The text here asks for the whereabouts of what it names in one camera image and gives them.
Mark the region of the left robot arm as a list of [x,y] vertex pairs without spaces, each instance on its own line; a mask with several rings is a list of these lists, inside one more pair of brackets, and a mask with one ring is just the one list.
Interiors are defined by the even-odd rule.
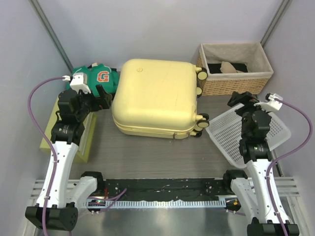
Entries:
[[68,192],[70,169],[84,133],[84,120],[93,112],[109,109],[112,95],[101,85],[96,86],[98,96],[72,89],[58,96],[57,120],[51,130],[51,156],[44,185],[34,206],[26,208],[25,217],[44,234],[48,230],[71,232],[85,202],[92,194],[100,196],[105,182],[100,172],[86,171],[79,183]]

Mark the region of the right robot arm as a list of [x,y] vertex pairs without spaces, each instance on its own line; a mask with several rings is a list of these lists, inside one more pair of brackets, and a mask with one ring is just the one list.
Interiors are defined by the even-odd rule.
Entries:
[[273,174],[273,158],[267,142],[272,117],[280,104],[270,95],[260,102],[250,92],[233,92],[228,106],[243,106],[235,112],[241,117],[239,151],[251,175],[244,171],[228,170],[223,175],[222,188],[235,194],[248,220],[249,236],[298,236],[297,224],[292,224],[281,203]]

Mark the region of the yellow hard-shell suitcase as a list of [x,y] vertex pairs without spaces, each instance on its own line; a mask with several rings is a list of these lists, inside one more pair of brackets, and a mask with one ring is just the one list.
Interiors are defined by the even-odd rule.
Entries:
[[198,85],[207,70],[189,62],[130,59],[124,63],[112,117],[125,134],[168,139],[200,137],[209,116],[198,113]]

